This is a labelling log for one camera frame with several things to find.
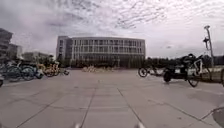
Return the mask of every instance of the paved ground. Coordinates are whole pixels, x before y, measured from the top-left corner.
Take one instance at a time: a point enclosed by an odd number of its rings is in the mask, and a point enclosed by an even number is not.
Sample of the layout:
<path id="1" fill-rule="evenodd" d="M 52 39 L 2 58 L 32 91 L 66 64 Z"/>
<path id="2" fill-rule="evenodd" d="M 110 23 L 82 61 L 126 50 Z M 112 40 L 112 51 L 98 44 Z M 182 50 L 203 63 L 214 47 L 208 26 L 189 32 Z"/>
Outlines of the paved ground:
<path id="1" fill-rule="evenodd" d="M 221 128 L 220 84 L 140 78 L 137 71 L 84 73 L 7 84 L 0 89 L 3 128 Z"/>

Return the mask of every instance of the cloud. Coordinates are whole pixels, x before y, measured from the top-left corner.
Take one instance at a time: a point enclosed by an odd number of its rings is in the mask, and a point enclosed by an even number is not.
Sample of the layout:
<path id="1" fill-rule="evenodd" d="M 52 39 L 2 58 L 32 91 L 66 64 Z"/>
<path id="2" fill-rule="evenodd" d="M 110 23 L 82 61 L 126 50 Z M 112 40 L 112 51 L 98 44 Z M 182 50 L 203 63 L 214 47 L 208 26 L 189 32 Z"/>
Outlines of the cloud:
<path id="1" fill-rule="evenodd" d="M 224 54 L 220 0 L 0 0 L 0 27 L 25 51 L 55 54 L 57 36 L 68 35 L 143 38 L 147 56 L 200 54 L 207 24 L 215 54 Z"/>

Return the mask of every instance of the light pole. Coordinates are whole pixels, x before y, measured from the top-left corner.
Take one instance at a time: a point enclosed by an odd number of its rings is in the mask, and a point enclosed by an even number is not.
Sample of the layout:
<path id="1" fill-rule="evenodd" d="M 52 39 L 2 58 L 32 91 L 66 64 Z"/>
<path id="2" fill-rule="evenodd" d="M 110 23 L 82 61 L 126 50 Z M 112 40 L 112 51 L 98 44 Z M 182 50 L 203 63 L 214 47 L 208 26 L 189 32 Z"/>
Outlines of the light pole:
<path id="1" fill-rule="evenodd" d="M 212 64 L 212 72 L 214 72 L 214 54 L 213 54 L 213 49 L 212 49 L 212 42 L 211 42 L 211 36 L 210 36 L 210 32 L 209 32 L 209 28 L 210 26 L 207 25 L 204 27 L 204 29 L 207 31 L 208 33 L 208 39 L 205 38 L 204 39 L 204 42 L 206 43 L 206 46 L 207 46 L 207 41 L 209 41 L 209 46 L 210 46 L 210 52 L 211 52 L 211 64 Z"/>

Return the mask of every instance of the wheel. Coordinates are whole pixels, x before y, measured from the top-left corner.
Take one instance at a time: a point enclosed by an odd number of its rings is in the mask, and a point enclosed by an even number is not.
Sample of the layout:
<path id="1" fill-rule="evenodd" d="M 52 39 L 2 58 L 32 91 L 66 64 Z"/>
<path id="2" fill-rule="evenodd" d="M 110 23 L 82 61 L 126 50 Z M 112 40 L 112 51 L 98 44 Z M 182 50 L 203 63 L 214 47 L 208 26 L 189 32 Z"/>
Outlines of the wheel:
<path id="1" fill-rule="evenodd" d="M 146 68 L 139 68 L 139 69 L 138 69 L 138 75 L 139 75 L 140 77 L 146 77 L 147 74 L 148 74 L 148 71 L 147 71 Z"/>
<path id="2" fill-rule="evenodd" d="M 37 73 L 35 76 L 37 79 L 42 79 L 44 75 L 42 73 Z"/>
<path id="3" fill-rule="evenodd" d="M 164 75 L 163 75 L 163 80 L 165 81 L 165 82 L 170 82 L 171 81 L 171 73 L 170 72 L 165 72 L 164 73 Z"/>
<path id="4" fill-rule="evenodd" d="M 6 78 L 10 82 L 17 82 L 17 81 L 19 81 L 20 78 L 21 78 L 21 70 L 20 70 L 20 68 L 18 68 L 16 66 L 10 66 L 6 70 Z"/>
<path id="5" fill-rule="evenodd" d="M 200 74 L 200 78 L 202 80 L 209 80 L 211 81 L 212 80 L 212 75 L 211 75 L 211 72 L 208 68 L 203 68 L 202 69 L 202 73 Z"/>
<path id="6" fill-rule="evenodd" d="M 0 87 L 2 87 L 3 85 L 3 80 L 0 80 Z"/>
<path id="7" fill-rule="evenodd" d="M 53 76 L 54 76 L 54 72 L 51 71 L 51 68 L 47 68 L 47 69 L 45 70 L 45 75 L 46 75 L 47 77 L 53 77 Z"/>
<path id="8" fill-rule="evenodd" d="M 67 75 L 69 75 L 69 72 L 67 70 L 65 70 L 64 74 L 67 76 Z"/>
<path id="9" fill-rule="evenodd" d="M 221 71 L 221 83 L 222 83 L 222 85 L 224 87 L 224 68 Z"/>
<path id="10" fill-rule="evenodd" d="M 198 86 L 199 73 L 193 64 L 187 69 L 187 81 L 194 88 Z"/>
<path id="11" fill-rule="evenodd" d="M 54 72 L 54 76 L 58 76 L 59 70 Z"/>
<path id="12" fill-rule="evenodd" d="M 26 81 L 33 80 L 35 76 L 34 69 L 28 66 L 22 67 L 21 74 L 23 79 Z"/>

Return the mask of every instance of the pole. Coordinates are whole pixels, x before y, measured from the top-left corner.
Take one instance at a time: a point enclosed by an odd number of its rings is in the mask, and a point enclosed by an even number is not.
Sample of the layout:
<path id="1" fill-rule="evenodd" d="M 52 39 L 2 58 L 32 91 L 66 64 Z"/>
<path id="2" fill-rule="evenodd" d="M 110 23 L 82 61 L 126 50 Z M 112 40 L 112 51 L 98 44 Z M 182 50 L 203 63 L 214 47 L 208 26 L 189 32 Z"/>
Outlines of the pole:
<path id="1" fill-rule="evenodd" d="M 207 25 L 204 27 L 208 33 L 208 39 L 209 39 L 209 45 L 210 45 L 210 52 L 211 52 L 211 64 L 212 64 L 212 72 L 214 72 L 214 54 L 213 54 L 213 48 L 212 48 L 212 42 L 211 42 L 211 36 L 210 36 L 210 32 L 209 32 L 209 28 L 210 26 Z"/>

